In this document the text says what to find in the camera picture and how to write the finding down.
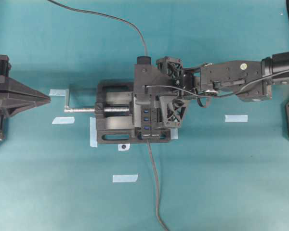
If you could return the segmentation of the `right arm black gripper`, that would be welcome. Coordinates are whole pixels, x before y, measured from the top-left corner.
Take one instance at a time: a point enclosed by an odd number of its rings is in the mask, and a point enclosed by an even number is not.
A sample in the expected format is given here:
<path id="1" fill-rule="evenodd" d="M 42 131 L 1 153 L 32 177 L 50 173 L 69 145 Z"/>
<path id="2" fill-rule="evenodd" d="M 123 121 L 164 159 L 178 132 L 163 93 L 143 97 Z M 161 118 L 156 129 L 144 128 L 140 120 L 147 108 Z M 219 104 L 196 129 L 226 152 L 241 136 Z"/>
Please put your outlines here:
<path id="1" fill-rule="evenodd" d="M 183 89 L 192 93 L 184 92 L 182 99 L 170 95 L 157 96 L 159 106 L 157 128 L 180 128 L 188 108 L 188 100 L 198 98 L 195 73 L 199 73 L 200 68 L 183 69 L 182 60 L 170 56 L 157 59 L 156 65 L 158 70 L 172 79 L 177 80 L 183 76 Z"/>

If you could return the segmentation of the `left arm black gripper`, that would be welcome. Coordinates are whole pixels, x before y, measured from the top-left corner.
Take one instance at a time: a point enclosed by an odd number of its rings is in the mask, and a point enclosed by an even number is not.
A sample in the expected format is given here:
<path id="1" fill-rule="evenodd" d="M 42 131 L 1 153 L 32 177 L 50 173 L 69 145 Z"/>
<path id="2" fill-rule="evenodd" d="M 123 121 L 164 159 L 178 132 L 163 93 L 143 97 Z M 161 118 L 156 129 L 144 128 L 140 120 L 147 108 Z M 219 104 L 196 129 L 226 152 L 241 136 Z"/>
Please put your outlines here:
<path id="1" fill-rule="evenodd" d="M 51 102 L 49 96 L 8 77 L 10 69 L 9 57 L 0 54 L 0 94 L 10 99 L 40 101 L 16 103 L 15 100 L 8 100 L 7 105 L 2 105 L 0 107 L 5 118 L 11 118 L 20 112 Z"/>

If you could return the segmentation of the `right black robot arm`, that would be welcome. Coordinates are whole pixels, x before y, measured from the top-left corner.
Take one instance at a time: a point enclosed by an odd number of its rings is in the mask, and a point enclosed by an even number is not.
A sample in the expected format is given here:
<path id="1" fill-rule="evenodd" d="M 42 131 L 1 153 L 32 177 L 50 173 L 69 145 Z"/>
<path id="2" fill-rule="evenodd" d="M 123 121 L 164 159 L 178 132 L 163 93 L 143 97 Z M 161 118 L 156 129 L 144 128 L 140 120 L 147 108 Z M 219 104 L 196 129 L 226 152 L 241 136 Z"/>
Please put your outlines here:
<path id="1" fill-rule="evenodd" d="M 207 108 L 213 99 L 230 96 L 244 102 L 270 100 L 272 85 L 289 84 L 289 52 L 261 61 L 204 63 L 190 68 L 165 61 L 159 64 L 159 69 L 172 77 L 172 83 L 158 84 L 169 91 L 160 96 L 162 121 L 167 128 L 179 128 L 192 100 L 202 108 Z"/>

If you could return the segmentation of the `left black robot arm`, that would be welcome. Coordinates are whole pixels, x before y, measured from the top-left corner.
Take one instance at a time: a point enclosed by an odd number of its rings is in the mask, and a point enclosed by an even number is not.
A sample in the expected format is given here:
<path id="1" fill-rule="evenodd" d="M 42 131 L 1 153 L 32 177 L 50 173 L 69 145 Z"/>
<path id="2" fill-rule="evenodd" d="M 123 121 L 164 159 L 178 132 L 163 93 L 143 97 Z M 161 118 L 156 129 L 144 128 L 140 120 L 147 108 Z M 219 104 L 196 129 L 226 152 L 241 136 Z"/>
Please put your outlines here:
<path id="1" fill-rule="evenodd" d="M 5 119 L 51 102 L 49 96 L 9 77 L 10 69 L 9 57 L 0 55 L 0 141 Z"/>

